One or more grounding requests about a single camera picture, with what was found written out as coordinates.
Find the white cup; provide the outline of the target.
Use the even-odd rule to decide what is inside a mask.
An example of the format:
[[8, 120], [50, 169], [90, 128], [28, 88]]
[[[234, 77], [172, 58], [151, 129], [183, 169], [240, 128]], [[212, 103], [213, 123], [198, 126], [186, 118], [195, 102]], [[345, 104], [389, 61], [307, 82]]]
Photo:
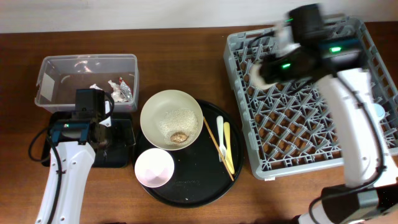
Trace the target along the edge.
[[269, 65], [265, 62], [256, 62], [249, 70], [252, 86], [267, 90], [277, 84], [275, 78], [272, 77], [272, 72]]

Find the red silver snack wrapper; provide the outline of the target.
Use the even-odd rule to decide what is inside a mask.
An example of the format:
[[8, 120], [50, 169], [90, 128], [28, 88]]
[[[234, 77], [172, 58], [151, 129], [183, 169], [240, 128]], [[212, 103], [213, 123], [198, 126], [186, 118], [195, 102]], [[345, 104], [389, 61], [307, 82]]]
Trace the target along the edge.
[[132, 101], [133, 99], [133, 92], [131, 90], [131, 87], [124, 81], [122, 77], [119, 78], [119, 86], [121, 93], [123, 94], [124, 98], [127, 101]]

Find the small pink bowl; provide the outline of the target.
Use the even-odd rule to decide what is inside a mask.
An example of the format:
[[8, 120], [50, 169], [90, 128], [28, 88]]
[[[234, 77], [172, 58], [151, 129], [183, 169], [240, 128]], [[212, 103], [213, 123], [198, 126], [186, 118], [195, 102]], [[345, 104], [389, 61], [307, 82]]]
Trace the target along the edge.
[[137, 180], [149, 188], [165, 185], [172, 178], [174, 170], [172, 156], [159, 148], [148, 149], [141, 153], [134, 165]]

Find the large cream bowl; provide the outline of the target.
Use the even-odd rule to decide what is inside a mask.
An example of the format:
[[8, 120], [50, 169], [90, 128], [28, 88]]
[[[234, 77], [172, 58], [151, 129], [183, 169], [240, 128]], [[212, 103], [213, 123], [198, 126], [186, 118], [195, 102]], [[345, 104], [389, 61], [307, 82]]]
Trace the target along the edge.
[[[184, 146], [169, 146], [164, 141], [164, 135], [160, 132], [160, 122], [168, 112], [188, 108], [192, 110], [198, 120], [198, 131], [190, 143]], [[168, 151], [184, 149], [199, 137], [203, 127], [203, 112], [197, 100], [189, 94], [179, 90], [164, 90], [150, 97], [141, 111], [141, 130], [146, 139], [155, 147]]]

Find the brown food piece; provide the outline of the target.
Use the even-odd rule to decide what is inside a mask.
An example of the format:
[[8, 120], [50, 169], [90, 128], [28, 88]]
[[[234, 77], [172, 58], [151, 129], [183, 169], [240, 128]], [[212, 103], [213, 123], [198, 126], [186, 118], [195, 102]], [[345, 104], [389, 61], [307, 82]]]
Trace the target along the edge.
[[189, 138], [189, 135], [183, 132], [177, 132], [171, 135], [170, 141], [176, 144], [184, 143]]

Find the pile of white rice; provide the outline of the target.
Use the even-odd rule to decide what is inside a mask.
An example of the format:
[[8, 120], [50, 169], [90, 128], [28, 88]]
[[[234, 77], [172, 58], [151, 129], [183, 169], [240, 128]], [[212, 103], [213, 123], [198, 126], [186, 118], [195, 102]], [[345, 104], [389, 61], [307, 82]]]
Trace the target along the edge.
[[[164, 135], [164, 141], [169, 146], [184, 146], [192, 141], [198, 131], [198, 120], [195, 113], [188, 108], [180, 108], [168, 112], [160, 122], [160, 132]], [[189, 135], [189, 138], [181, 144], [170, 141], [171, 135], [177, 132], [183, 132]]]

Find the light blue cup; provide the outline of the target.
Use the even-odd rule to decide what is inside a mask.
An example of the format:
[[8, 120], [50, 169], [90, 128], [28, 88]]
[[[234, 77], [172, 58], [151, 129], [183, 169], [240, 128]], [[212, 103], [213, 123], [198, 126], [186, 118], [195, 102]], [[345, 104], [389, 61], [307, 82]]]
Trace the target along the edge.
[[373, 106], [374, 106], [378, 120], [379, 121], [382, 120], [386, 115], [384, 108], [380, 104], [377, 104], [377, 103], [374, 103]]

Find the wooden chopstick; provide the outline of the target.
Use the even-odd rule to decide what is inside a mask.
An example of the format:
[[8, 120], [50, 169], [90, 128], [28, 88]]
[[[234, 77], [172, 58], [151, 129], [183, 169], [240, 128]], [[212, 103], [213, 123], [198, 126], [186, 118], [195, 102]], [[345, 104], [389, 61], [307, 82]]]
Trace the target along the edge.
[[224, 158], [223, 155], [222, 155], [222, 152], [221, 152], [221, 150], [220, 150], [220, 147], [219, 147], [219, 145], [217, 144], [216, 139], [215, 139], [215, 137], [214, 137], [214, 135], [213, 135], [213, 133], [212, 133], [212, 131], [211, 131], [211, 129], [210, 129], [210, 127], [209, 127], [209, 125], [208, 125], [208, 122], [207, 122], [207, 120], [206, 120], [205, 117], [203, 117], [203, 122], [204, 122], [204, 124], [205, 124], [205, 126], [206, 126], [206, 129], [207, 129], [209, 135], [210, 135], [211, 140], [213, 141], [213, 144], [214, 144], [215, 147], [216, 147], [216, 150], [217, 150], [217, 152], [218, 152], [218, 155], [220, 156], [220, 159], [221, 159], [221, 161], [222, 161], [222, 163], [223, 163], [223, 165], [224, 165], [224, 168], [226, 169], [226, 171], [227, 171], [227, 173], [228, 173], [230, 179], [232, 180], [232, 182], [234, 182], [234, 177], [233, 177], [232, 173], [231, 173], [231, 172], [229, 171], [229, 169], [228, 169], [228, 165], [227, 165], [227, 163], [226, 163], [226, 161], [225, 161], [225, 158]]

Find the white plastic fork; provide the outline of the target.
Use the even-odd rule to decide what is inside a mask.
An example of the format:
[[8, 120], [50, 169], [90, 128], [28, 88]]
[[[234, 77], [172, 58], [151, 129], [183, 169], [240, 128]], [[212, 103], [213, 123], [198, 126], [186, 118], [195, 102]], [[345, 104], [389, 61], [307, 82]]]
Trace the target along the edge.
[[224, 120], [222, 116], [216, 118], [216, 124], [218, 129], [219, 149], [221, 151], [222, 158], [226, 156], [226, 147], [224, 145]]

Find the white napkin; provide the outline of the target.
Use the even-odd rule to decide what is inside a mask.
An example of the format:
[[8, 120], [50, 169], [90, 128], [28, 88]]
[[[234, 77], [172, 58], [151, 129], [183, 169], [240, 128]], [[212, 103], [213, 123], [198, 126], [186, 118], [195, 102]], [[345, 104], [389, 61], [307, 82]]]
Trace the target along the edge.
[[102, 88], [98, 87], [96, 84], [91, 85], [89, 88], [96, 89], [96, 90], [103, 90]]

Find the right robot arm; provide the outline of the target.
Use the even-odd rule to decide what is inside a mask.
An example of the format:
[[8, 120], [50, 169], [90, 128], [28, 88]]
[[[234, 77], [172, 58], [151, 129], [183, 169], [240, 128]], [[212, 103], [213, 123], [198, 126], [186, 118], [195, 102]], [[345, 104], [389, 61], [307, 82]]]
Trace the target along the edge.
[[331, 39], [317, 4], [289, 11], [274, 32], [280, 49], [251, 69], [266, 90], [306, 78], [331, 112], [342, 150], [345, 183], [326, 187], [297, 223], [361, 223], [397, 209], [397, 165], [377, 116], [366, 53], [357, 37]]

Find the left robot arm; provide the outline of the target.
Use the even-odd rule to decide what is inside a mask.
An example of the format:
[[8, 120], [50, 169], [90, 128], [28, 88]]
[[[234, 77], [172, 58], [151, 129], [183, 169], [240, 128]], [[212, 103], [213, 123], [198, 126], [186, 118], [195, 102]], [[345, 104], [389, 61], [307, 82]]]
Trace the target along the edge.
[[39, 132], [50, 170], [36, 223], [78, 223], [91, 168], [125, 167], [136, 143], [131, 115], [114, 114], [109, 93], [80, 89], [75, 99], [73, 111]]

